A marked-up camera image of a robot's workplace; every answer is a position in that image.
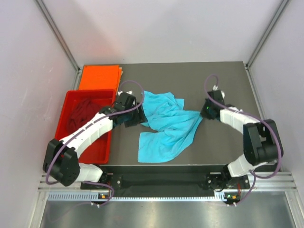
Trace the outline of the light blue t shirt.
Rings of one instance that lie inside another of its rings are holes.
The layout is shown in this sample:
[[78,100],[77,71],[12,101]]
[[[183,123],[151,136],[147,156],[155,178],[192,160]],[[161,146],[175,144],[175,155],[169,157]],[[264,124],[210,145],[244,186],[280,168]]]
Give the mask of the light blue t shirt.
[[175,98],[172,93],[144,92],[147,122],[142,125],[155,132],[140,133],[139,163],[169,162],[193,143],[203,118],[199,111],[184,110],[184,105],[185,100]]

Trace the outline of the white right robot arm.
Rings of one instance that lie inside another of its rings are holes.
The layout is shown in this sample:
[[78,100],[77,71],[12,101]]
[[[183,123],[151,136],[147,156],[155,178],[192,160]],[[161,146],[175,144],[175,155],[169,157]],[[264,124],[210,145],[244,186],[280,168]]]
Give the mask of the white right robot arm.
[[225,105],[225,93],[216,85],[207,94],[201,116],[229,125],[243,135],[243,154],[221,171],[220,179],[225,187],[233,188],[239,177],[283,157],[284,150],[274,120],[259,120],[230,104]]

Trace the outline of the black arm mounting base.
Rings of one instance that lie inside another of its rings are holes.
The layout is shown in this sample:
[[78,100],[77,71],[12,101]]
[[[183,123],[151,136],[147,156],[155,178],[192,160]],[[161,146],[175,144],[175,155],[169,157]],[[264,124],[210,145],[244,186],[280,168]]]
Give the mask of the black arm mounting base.
[[206,197],[215,190],[248,190],[247,175],[230,178],[223,165],[106,165],[102,183],[116,197]]

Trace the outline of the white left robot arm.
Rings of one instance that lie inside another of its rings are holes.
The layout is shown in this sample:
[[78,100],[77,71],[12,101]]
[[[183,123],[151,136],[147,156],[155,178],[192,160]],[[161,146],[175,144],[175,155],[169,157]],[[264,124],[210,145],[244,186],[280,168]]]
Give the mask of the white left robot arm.
[[107,185],[108,177],[100,167],[79,161],[82,153],[97,139],[122,124],[125,127],[147,122],[143,102],[137,102],[132,92],[122,92],[111,106],[99,110],[91,120],[70,135],[49,141],[43,163],[46,183],[60,183],[67,187],[76,181],[87,182],[97,188]]

